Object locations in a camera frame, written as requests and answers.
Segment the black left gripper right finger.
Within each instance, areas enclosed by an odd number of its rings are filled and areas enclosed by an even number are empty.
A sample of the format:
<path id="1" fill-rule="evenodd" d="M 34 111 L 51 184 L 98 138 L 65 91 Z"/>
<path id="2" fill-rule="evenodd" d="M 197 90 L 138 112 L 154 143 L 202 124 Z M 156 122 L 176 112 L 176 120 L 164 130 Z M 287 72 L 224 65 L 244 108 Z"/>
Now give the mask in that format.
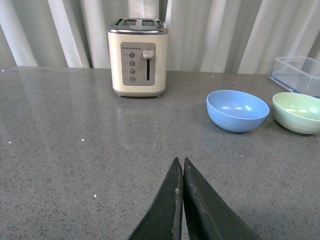
<path id="1" fill-rule="evenodd" d="M 191 240 L 259 240 L 193 163 L 184 159 L 183 204 Z"/>

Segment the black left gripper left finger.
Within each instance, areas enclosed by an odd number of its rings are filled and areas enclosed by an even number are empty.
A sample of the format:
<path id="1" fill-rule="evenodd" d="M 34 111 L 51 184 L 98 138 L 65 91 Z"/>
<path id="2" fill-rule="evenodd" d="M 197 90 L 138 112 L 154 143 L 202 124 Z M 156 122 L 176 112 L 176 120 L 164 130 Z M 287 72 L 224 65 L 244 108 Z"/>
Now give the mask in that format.
<path id="1" fill-rule="evenodd" d="M 182 237 L 184 177 L 176 157 L 130 240 L 180 240 Z"/>

